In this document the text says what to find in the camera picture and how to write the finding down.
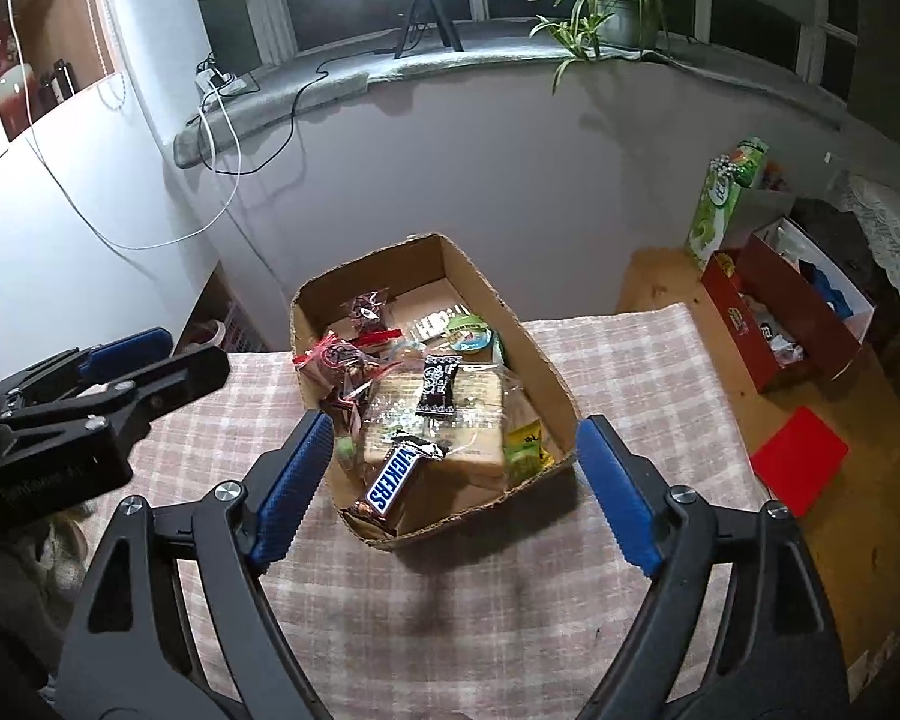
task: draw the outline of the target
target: power strip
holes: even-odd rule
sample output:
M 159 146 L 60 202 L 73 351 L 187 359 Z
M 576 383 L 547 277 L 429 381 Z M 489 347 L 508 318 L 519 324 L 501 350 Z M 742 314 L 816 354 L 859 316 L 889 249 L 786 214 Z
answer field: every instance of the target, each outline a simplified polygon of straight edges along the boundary
M 247 88 L 247 81 L 238 79 L 237 76 L 229 73 L 227 75 L 229 80 L 216 68 L 201 70 L 194 79 L 197 81 L 197 89 L 200 90 L 200 95 L 206 98 L 216 89 L 221 93 L 223 93 L 223 90 L 226 90 L 226 96 L 232 97 L 233 95 L 239 95 Z

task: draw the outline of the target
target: shelf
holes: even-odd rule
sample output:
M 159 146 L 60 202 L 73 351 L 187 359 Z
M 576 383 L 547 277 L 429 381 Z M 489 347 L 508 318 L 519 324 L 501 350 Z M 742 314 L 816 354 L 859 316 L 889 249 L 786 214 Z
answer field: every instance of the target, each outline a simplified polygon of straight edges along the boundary
M 42 74 L 51 73 L 53 65 L 60 59 L 72 65 L 79 89 L 104 78 L 106 73 L 97 55 L 91 18 L 101 41 L 103 61 L 107 69 L 113 67 L 103 37 L 96 0 L 90 0 L 90 13 L 87 12 L 86 0 L 13 0 L 13 15 L 20 36 L 21 54 L 26 64 L 34 69 L 36 79 Z M 0 20 L 5 18 L 7 0 L 0 0 Z M 35 100 L 34 97 L 35 95 L 31 95 L 31 110 L 36 121 L 45 111 L 39 99 Z M 19 127 L 10 124 L 4 113 L 2 119 L 7 138 L 12 141 L 19 134 L 16 131 Z

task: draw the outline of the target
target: loaf of bread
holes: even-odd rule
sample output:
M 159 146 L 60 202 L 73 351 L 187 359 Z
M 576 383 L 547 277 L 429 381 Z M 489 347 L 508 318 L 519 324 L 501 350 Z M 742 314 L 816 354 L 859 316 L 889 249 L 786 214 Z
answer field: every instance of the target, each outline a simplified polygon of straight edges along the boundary
M 415 413 L 422 391 L 419 371 L 383 375 L 373 386 L 362 418 L 357 462 L 372 472 L 391 450 L 389 436 L 402 429 L 433 440 L 447 451 L 441 467 L 468 475 L 504 475 L 504 378 L 494 367 L 461 365 L 453 384 L 456 415 L 426 418 Z

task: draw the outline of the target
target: window sill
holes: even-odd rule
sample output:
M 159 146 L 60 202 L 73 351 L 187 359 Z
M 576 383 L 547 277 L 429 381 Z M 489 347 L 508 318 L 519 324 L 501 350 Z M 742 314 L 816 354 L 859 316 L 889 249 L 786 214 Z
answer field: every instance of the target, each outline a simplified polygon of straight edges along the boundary
M 368 53 L 394 45 L 395 33 L 300 56 L 293 63 L 256 74 L 260 92 L 228 100 L 226 112 L 241 140 L 285 122 L 290 117 L 290 107 L 299 89 L 314 79 L 314 71 L 320 63 L 335 58 L 338 61 L 327 66 L 329 76 L 301 96 L 297 115 L 322 105 L 360 97 L 377 83 L 426 79 L 463 68 L 552 63 L 567 57 L 567 52 L 547 35 L 529 39 L 530 22 L 462 23 L 458 29 L 466 49 L 463 53 L 443 47 L 436 30 L 432 30 L 433 34 L 427 35 L 413 52 L 399 60 L 394 60 L 392 55 Z M 690 44 L 682 38 L 672 38 L 673 58 L 657 52 L 646 52 L 641 59 L 639 52 L 605 51 L 608 58 L 666 64 L 681 73 L 768 95 L 835 129 L 847 117 L 845 105 L 820 87 L 805 83 L 790 71 L 722 47 Z M 367 53 L 352 56 L 358 52 Z M 220 110 L 211 108 L 207 119 L 217 151 L 232 148 L 233 136 Z M 209 148 L 206 133 L 197 119 L 173 139 L 173 160 L 178 167 L 195 167 L 204 158 L 209 160 Z

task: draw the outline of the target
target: potted plant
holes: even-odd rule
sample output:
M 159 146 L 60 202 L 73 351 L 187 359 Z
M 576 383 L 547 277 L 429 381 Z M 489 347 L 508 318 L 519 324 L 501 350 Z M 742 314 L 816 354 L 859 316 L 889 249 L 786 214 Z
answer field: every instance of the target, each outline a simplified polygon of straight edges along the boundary
M 554 5 L 562 1 L 554 0 Z M 661 0 L 576 0 L 570 19 L 556 22 L 544 16 L 536 18 L 540 23 L 530 36 L 546 30 L 573 55 L 557 67 L 553 91 L 568 66 L 600 59 L 600 43 L 643 50 L 653 45 L 661 27 L 666 31 Z

